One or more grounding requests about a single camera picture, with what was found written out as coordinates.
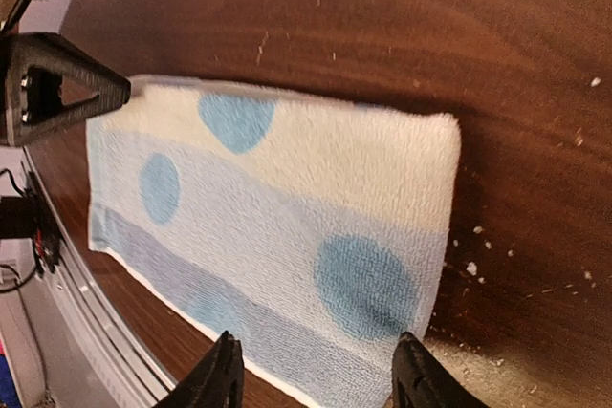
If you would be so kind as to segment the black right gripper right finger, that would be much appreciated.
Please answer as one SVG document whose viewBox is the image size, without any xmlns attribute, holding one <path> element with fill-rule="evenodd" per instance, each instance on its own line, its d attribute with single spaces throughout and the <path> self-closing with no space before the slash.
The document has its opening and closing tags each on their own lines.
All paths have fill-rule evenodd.
<svg viewBox="0 0 612 408">
<path fill-rule="evenodd" d="M 410 332 L 401 334 L 393 353 L 392 399 L 400 408 L 487 408 Z"/>
</svg>

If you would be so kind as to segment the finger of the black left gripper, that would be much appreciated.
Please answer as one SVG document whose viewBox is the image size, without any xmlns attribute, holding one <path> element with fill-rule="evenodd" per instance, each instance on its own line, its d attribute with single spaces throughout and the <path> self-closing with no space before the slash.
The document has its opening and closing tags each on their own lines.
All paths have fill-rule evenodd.
<svg viewBox="0 0 612 408">
<path fill-rule="evenodd" d="M 1 40 L 1 144 L 22 147 L 121 108 L 130 81 L 57 33 Z"/>
</svg>

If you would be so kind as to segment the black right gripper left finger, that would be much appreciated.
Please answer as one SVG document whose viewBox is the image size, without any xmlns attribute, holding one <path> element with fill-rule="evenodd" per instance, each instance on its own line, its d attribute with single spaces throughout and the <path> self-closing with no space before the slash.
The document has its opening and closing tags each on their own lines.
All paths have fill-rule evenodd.
<svg viewBox="0 0 612 408">
<path fill-rule="evenodd" d="M 224 331 L 157 408 L 240 408 L 244 376 L 241 342 Z"/>
</svg>

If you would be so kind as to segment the blue patchwork towel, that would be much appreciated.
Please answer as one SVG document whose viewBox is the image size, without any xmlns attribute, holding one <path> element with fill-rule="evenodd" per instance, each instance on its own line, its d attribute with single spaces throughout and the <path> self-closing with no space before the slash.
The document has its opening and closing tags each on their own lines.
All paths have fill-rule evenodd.
<svg viewBox="0 0 612 408">
<path fill-rule="evenodd" d="M 448 244 L 457 119 L 138 75 L 86 124 L 89 248 L 309 407 L 379 407 Z"/>
</svg>

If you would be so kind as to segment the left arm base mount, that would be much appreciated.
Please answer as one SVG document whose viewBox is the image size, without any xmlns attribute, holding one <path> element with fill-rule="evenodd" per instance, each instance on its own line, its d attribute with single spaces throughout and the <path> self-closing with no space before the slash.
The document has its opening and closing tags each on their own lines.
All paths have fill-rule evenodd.
<svg viewBox="0 0 612 408">
<path fill-rule="evenodd" d="M 1 239 L 30 239 L 35 265 L 55 273 L 60 259 L 61 231 L 32 171 L 25 173 L 25 188 L 16 196 L 1 197 Z"/>
</svg>

